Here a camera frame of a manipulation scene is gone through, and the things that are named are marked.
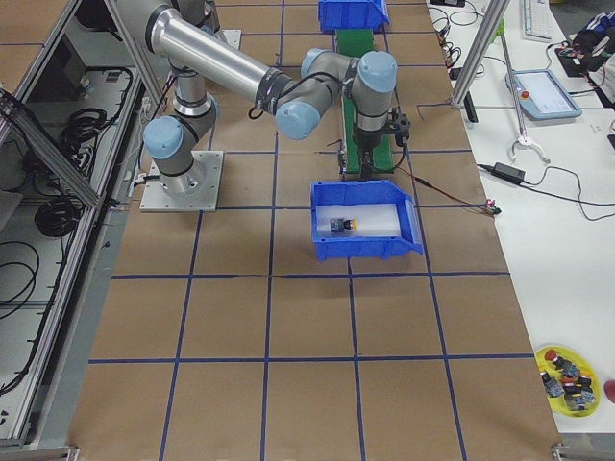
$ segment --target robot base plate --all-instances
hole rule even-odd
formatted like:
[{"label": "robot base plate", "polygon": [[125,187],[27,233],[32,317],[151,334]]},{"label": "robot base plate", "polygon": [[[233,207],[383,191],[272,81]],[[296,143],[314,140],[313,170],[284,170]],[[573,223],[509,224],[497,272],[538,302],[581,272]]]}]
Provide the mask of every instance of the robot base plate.
[{"label": "robot base plate", "polygon": [[[140,209],[146,212],[215,211],[222,176],[222,151],[193,151],[194,160],[202,163],[207,171],[205,181],[193,192],[170,195],[160,181],[145,184]],[[152,163],[149,175],[157,176],[158,166]]]}]

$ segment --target white table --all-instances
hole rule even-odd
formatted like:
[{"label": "white table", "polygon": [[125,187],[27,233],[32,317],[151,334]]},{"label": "white table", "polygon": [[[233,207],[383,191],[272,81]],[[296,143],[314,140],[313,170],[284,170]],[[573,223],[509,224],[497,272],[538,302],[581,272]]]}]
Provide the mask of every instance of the white table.
[{"label": "white table", "polygon": [[[486,0],[475,0],[473,2],[479,12],[482,12],[482,7],[487,3]],[[470,12],[472,7],[466,4],[464,9],[452,8],[452,7],[437,7],[448,14],[453,12]],[[431,17],[435,21],[444,15],[435,9],[430,9]],[[457,14],[454,17],[456,22],[469,23],[474,19],[474,15]],[[441,28],[445,24],[444,20],[439,21],[436,26]],[[546,48],[549,43],[532,41],[522,38],[521,30],[521,2],[520,0],[513,0],[510,2],[508,9],[504,15],[505,34],[508,50],[510,52],[510,59],[512,66],[515,70],[530,70],[530,69],[544,69],[549,65],[549,59],[547,58]],[[469,26],[456,26],[453,25],[448,35],[448,40],[453,43],[454,46],[458,46],[462,50],[460,60],[455,66],[461,66],[465,63],[468,52],[474,37],[479,29],[480,19],[474,24]],[[555,23],[553,18],[553,40],[550,43],[556,43],[565,39],[561,30]],[[555,76],[562,82],[564,87],[571,92],[584,91],[591,89],[591,86],[586,82],[584,78],[571,78],[566,75],[566,72],[562,68],[555,55],[555,46],[549,50],[549,56],[552,59],[552,64],[549,69],[555,74]],[[495,41],[489,46],[486,56],[504,59],[504,51],[502,48],[502,41],[496,38]],[[485,59],[482,62],[484,66],[484,74],[477,76],[470,92],[472,99],[477,108],[512,108],[514,103],[512,96],[508,92],[504,77],[506,75],[506,67],[502,62]],[[595,92],[579,95],[575,98],[577,104],[582,108],[601,108],[603,105]]]},{"label": "white table", "polygon": [[[486,0],[474,3],[481,12]],[[504,16],[512,64],[516,70],[545,68],[547,44],[521,38],[520,8],[520,2],[513,0]],[[433,19],[442,16],[435,10],[431,15]],[[471,19],[470,14],[455,16],[459,22]],[[464,55],[479,24],[451,29],[449,40],[460,46]],[[553,24],[552,42],[563,40],[564,35]],[[487,56],[504,58],[498,39]],[[550,68],[564,87],[569,91],[589,89],[584,79],[566,76],[553,48],[551,56]],[[464,57],[457,65],[463,64]],[[466,122],[467,134],[477,163],[513,164],[510,147],[519,132],[512,97],[504,85],[506,69],[493,60],[484,60],[483,65],[484,75],[471,87],[479,123]],[[532,122],[527,118],[529,136],[544,148],[553,166],[578,173],[583,200],[614,203],[615,150],[606,136],[615,112],[603,109],[594,93],[578,97],[577,102],[583,115],[574,120]],[[523,150],[514,166],[526,171],[528,181],[537,182],[546,165],[534,151]],[[487,197],[495,199],[503,210],[496,226],[534,349],[547,344],[567,346],[588,360],[601,382],[615,378],[615,217],[590,223],[574,203],[526,191],[488,173],[481,178]],[[539,188],[571,198],[578,195],[575,178],[554,170]],[[615,212],[615,206],[585,209],[590,216]],[[593,415],[569,418],[555,414],[555,421],[562,433],[615,433],[615,404],[603,397]]]}]

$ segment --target cardboard floor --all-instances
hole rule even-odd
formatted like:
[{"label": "cardboard floor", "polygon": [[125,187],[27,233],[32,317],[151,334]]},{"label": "cardboard floor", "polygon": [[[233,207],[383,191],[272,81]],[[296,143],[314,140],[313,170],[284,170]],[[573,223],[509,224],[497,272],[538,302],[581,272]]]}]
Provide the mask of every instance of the cardboard floor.
[{"label": "cardboard floor", "polygon": [[68,0],[0,0],[0,86],[15,93],[52,34]]},{"label": "cardboard floor", "polygon": [[[307,49],[333,47],[316,1],[217,3],[242,50],[292,75]],[[388,3],[375,42],[400,64],[408,168],[482,204],[461,115],[433,106],[451,86],[425,2]],[[132,202],[70,431],[80,459],[551,460],[558,435],[493,220],[397,172],[426,254],[319,262],[309,183],[338,179],[340,108],[297,142],[218,89],[205,143],[226,151],[220,209]]]}]

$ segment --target green conveyor belt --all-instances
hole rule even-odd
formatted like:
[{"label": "green conveyor belt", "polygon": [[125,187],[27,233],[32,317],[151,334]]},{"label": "green conveyor belt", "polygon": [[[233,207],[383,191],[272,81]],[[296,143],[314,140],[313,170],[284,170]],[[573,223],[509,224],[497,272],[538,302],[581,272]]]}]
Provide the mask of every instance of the green conveyor belt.
[{"label": "green conveyor belt", "polygon": [[[360,58],[369,51],[374,51],[374,35],[369,29],[344,29],[335,31],[337,38],[337,52]],[[346,173],[357,175],[359,173],[358,149],[353,141],[353,120],[355,107],[348,100],[344,104],[344,129],[346,132],[347,164]],[[374,149],[374,166],[383,171],[393,170],[393,156],[388,137],[382,139],[381,144]]]}]

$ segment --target blue tray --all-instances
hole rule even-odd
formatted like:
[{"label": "blue tray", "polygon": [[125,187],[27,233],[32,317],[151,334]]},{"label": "blue tray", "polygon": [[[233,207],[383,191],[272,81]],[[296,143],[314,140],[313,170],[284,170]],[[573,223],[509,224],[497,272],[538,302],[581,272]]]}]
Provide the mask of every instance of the blue tray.
[{"label": "blue tray", "polygon": [[323,32],[375,30],[389,22],[384,0],[318,0],[318,20]]},{"label": "blue tray", "polygon": [[[394,204],[400,235],[352,236],[352,232],[323,236],[317,229],[319,206]],[[321,261],[329,257],[381,257],[423,254],[420,228],[412,197],[390,181],[313,182],[311,185],[312,241]]]}]

